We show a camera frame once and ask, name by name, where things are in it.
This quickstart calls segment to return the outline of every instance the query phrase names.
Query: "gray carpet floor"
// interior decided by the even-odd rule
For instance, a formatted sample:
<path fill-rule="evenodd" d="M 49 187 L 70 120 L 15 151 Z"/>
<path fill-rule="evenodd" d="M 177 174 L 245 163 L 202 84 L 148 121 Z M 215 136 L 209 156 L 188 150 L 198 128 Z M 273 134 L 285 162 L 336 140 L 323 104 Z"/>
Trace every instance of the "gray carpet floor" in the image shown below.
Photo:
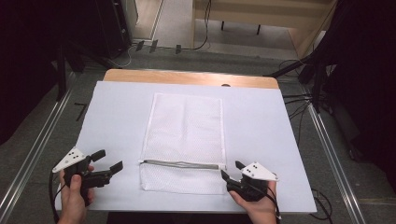
<path fill-rule="evenodd" d="M 275 72 L 282 63 L 279 60 L 203 51 L 183 51 L 176 55 L 170 49 L 157 49 L 154 53 L 149 53 L 149 48 L 143 48 L 138 52 L 131 49 L 130 54 L 131 62 L 124 69 L 164 69 L 262 76 Z M 115 63 L 118 64 L 127 64 L 128 62 L 127 53 L 115 60 Z M 51 167 L 77 142 L 83 118 L 77 120 L 81 112 L 81 106 L 75 105 L 75 103 L 88 104 L 90 102 L 95 83 L 97 80 L 103 79 L 105 72 L 106 70 L 103 67 L 87 60 L 84 73 L 77 75 L 76 85 L 73 87 L 64 112 L 60 116 L 7 223 L 52 222 L 48 196 L 48 178 Z M 280 77 L 278 82 L 284 95 L 303 93 L 302 86 L 298 83 L 294 71 Z M 19 171 L 35 138 L 50 114 L 56 94 L 57 88 L 55 87 L 26 118 L 12 138 L 0 146 L 0 167 L 2 170 L 0 187 L 3 195 L 7 186 Z M 302 104 L 302 102 L 287 104 L 288 112 L 293 113 Z M 337 155 L 345 168 L 348 180 L 357 198 L 361 200 L 361 209 L 367 223 L 394 223 L 396 221 L 396 214 L 394 213 L 396 205 L 390 203 L 387 199 L 396 197 L 384 174 L 371 163 L 352 161 L 347 154 L 347 144 L 337 127 L 336 121 L 325 111 L 320 115 L 326 124 Z M 332 205 L 332 222 L 352 223 L 308 110 L 304 112 L 303 116 L 299 115 L 292 119 L 290 123 L 296 140 L 299 142 L 300 153 L 311 187 L 323 193 Z M 324 198 L 319 198 L 324 206 L 329 209 L 330 206 L 323 200 Z M 325 214 L 318 204 L 317 208 L 318 213 L 316 215 L 324 217 Z M 281 223 L 330 223 L 329 220 L 320 221 L 309 215 L 285 215 L 282 218 Z M 86 223 L 106 223 L 106 220 L 106 212 L 90 211 Z"/>

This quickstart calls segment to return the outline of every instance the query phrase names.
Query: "mesh laundry bag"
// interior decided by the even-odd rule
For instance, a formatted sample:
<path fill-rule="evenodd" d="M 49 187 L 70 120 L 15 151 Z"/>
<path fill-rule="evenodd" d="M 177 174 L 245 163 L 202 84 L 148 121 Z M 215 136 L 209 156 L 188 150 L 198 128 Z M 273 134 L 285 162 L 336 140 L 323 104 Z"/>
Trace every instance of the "mesh laundry bag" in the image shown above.
<path fill-rule="evenodd" d="M 145 190 L 224 193 L 221 100 L 156 93 L 141 162 Z"/>

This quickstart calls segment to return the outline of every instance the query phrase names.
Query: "wooden desk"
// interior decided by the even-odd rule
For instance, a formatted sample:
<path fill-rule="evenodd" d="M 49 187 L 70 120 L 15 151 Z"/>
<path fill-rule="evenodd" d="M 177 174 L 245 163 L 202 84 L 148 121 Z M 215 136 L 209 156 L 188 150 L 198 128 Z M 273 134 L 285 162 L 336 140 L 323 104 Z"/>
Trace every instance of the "wooden desk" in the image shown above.
<path fill-rule="evenodd" d="M 193 0 L 192 44 L 195 20 L 205 18 L 207 2 Z M 337 0 L 212 0 L 209 19 L 288 27 L 301 59 L 329 27 L 336 4 Z"/>
<path fill-rule="evenodd" d="M 220 87 L 222 84 L 231 87 Z M 240 177 L 235 160 L 259 161 L 280 178 L 276 190 L 282 213 L 317 211 L 274 78 L 124 69 L 108 70 L 104 81 L 97 83 L 76 143 L 87 155 L 106 149 L 106 162 L 97 162 L 97 170 L 108 169 L 109 164 L 123 160 L 124 168 L 111 179 L 111 184 L 96 189 L 91 210 L 245 212 L 226 192 L 175 194 L 142 189 L 138 160 L 146 138 L 153 96 L 157 92 L 220 98 L 224 111 L 227 173 Z M 57 208 L 61 207 L 60 197 L 56 204 Z"/>
<path fill-rule="evenodd" d="M 279 89 L 273 77 L 243 77 L 215 73 L 192 73 L 156 70 L 120 70 L 110 69 L 104 81 L 149 82 L 166 84 L 191 84 L 221 86 L 228 84 L 233 87 Z"/>

